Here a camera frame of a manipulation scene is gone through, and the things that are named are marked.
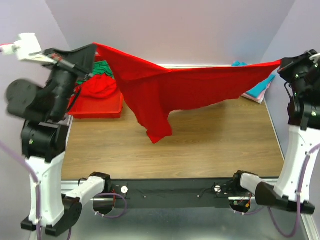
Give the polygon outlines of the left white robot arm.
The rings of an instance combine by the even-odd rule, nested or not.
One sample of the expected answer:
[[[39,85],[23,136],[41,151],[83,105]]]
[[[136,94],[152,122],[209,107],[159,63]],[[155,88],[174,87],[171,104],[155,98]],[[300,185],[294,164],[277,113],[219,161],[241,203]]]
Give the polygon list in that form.
[[[94,67],[96,45],[41,53],[42,66],[50,69],[45,86],[17,79],[6,90],[7,112],[24,120],[21,131],[22,162],[30,172],[31,209],[21,228],[58,237],[77,223],[82,208],[95,196],[112,188],[108,174],[94,172],[74,190],[61,192],[62,166],[69,127],[61,122],[76,99],[79,79],[88,78]]]

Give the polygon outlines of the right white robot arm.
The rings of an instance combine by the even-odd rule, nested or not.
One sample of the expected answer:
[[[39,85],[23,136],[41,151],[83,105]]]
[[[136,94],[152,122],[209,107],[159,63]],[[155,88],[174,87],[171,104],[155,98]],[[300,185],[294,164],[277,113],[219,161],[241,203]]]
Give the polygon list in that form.
[[[310,182],[320,151],[320,54],[305,51],[296,57],[282,59],[278,70],[290,87],[288,94],[288,148],[284,165],[275,185],[258,175],[239,170],[233,175],[231,188],[250,192],[256,203],[297,214],[312,215]]]

